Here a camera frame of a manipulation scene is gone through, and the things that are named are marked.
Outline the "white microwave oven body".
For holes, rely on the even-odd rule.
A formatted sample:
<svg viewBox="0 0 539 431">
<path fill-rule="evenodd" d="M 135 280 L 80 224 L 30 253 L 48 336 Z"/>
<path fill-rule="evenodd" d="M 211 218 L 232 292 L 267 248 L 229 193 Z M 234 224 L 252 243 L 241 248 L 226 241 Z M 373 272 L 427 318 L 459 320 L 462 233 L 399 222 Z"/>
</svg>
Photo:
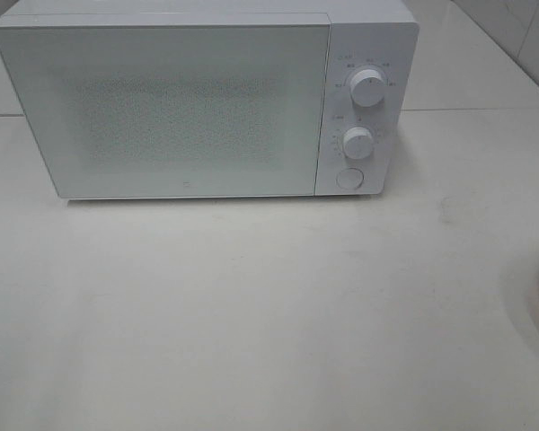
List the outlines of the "white microwave oven body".
<svg viewBox="0 0 539 431">
<path fill-rule="evenodd" d="M 277 26 L 325 26 L 329 30 L 313 193 L 179 198 L 381 192 L 420 31 L 400 1 L 20 1 L 0 17 L 0 29 Z M 366 66 L 381 69 L 388 84 L 381 102 L 361 108 L 351 100 L 348 80 Z M 376 141 L 374 152 L 363 160 L 350 160 L 342 151 L 342 137 L 354 127 L 369 128 Z M 359 189 L 337 185 L 337 175 L 348 168 L 363 172 Z"/>
</svg>

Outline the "upper white power knob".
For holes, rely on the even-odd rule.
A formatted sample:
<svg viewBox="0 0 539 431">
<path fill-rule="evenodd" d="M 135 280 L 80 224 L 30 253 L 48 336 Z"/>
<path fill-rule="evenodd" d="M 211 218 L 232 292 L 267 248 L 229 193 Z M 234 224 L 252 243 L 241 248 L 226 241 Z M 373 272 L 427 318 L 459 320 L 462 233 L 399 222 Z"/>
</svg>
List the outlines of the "upper white power knob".
<svg viewBox="0 0 539 431">
<path fill-rule="evenodd" d="M 388 81 L 381 69 L 366 66 L 354 72 L 348 84 L 351 100 L 361 108 L 370 108 L 384 99 Z"/>
</svg>

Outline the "round white door button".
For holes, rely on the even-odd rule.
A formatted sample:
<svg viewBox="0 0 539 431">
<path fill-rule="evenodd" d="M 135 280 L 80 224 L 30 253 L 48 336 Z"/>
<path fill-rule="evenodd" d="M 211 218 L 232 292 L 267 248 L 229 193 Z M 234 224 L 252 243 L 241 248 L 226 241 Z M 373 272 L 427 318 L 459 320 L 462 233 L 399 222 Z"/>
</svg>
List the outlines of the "round white door button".
<svg viewBox="0 0 539 431">
<path fill-rule="evenodd" d="M 359 189 L 364 181 L 364 174 L 361 170 L 356 168 L 348 168 L 341 171 L 337 177 L 337 185 L 341 189 L 356 190 Z"/>
</svg>

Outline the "lower white timer knob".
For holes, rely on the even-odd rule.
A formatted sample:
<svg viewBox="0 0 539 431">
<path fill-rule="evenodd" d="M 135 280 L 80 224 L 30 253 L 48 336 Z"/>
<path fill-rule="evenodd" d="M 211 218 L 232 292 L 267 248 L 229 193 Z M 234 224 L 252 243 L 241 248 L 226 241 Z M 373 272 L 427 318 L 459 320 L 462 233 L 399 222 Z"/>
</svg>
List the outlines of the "lower white timer knob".
<svg viewBox="0 0 539 431">
<path fill-rule="evenodd" d="M 363 160 L 374 152 L 375 139 L 369 128 L 354 127 L 342 137 L 342 151 L 350 160 Z"/>
</svg>

